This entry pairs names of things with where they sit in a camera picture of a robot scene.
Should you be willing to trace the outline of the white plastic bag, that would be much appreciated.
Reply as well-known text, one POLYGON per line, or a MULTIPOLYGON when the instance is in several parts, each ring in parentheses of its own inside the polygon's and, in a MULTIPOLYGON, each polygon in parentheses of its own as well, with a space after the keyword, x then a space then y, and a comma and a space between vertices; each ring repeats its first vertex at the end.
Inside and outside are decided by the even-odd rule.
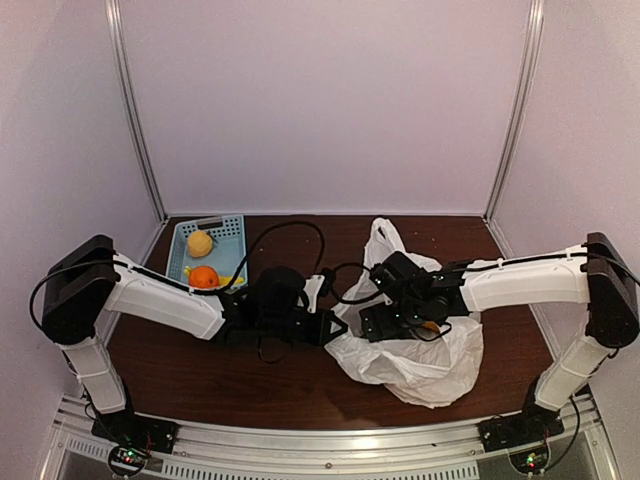
POLYGON ((478 314, 453 317, 452 330, 432 342, 363 337, 359 312, 366 306, 336 304, 332 310, 349 330, 325 346, 353 380, 383 385, 405 403, 446 407, 471 391, 484 353, 478 314))

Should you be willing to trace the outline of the peach coloured fruit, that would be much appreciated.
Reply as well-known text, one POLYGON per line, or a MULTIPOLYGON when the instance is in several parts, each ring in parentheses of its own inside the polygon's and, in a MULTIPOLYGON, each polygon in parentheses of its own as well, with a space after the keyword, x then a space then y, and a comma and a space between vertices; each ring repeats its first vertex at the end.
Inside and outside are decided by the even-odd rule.
POLYGON ((187 238, 187 251, 192 258, 203 258, 214 249, 214 239, 203 230, 195 230, 187 238))

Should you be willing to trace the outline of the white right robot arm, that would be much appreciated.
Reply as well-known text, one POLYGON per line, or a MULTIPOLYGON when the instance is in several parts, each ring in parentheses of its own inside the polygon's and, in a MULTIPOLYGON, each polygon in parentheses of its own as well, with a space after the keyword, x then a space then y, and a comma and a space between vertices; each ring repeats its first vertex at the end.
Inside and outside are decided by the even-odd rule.
POLYGON ((417 335, 427 324, 450 329, 451 318, 502 307, 574 303, 588 319, 575 340, 531 385, 513 419, 519 440, 535 440, 608 357, 639 336, 638 279, 601 232, 564 250, 530 257, 452 262, 438 270, 394 252, 369 279, 376 304, 360 311, 371 342, 417 335))

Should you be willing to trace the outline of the yellow orange mango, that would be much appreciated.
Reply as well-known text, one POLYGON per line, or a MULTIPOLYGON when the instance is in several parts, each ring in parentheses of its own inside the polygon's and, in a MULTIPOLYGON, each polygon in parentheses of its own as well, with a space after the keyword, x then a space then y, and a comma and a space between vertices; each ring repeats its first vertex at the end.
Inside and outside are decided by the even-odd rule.
POLYGON ((440 333, 441 332, 440 326, 437 323, 432 322, 432 321, 424 322, 422 324, 422 327, 424 329, 430 330, 430 331, 435 332, 435 333, 440 333))

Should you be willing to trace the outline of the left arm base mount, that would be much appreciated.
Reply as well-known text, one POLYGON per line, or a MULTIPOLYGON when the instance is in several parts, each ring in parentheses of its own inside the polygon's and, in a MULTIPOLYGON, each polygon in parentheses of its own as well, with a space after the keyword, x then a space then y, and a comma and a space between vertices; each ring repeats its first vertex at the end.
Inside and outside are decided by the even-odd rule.
POLYGON ((137 414, 127 389, 125 400, 122 410, 108 414, 101 413, 90 403, 94 418, 91 433, 126 448, 172 454, 179 430, 178 424, 137 414))

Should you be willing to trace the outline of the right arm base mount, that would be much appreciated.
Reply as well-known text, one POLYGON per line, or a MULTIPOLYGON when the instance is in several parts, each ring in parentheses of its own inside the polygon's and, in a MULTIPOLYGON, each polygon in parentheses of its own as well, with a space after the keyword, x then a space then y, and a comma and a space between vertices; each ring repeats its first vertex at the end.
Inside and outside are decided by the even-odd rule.
POLYGON ((532 387, 527 392, 519 413, 494 416, 477 425, 486 452, 541 442, 565 431, 559 411, 537 405, 534 390, 532 387))

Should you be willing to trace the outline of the orange fruit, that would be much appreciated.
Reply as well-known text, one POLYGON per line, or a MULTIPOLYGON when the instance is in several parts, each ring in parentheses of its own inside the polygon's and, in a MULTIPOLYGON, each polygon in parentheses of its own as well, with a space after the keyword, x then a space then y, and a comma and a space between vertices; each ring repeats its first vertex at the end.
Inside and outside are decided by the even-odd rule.
POLYGON ((220 286, 220 278, 217 271, 210 266, 198 266, 191 268, 186 274, 188 284, 197 289, 211 289, 220 286))

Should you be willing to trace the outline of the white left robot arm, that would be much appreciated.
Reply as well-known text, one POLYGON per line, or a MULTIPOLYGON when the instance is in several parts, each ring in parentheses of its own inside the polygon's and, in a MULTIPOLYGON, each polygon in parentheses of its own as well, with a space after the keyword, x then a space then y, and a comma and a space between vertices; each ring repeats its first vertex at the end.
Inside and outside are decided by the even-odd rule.
POLYGON ((105 311, 140 317, 210 341, 236 332, 323 347, 348 330, 319 306, 324 274, 308 279, 288 267, 263 273, 253 286, 196 288, 153 272, 96 235, 55 264, 34 288, 44 295, 33 322, 56 344, 105 415, 106 429, 123 444, 137 442, 144 424, 100 339, 95 323, 105 311))

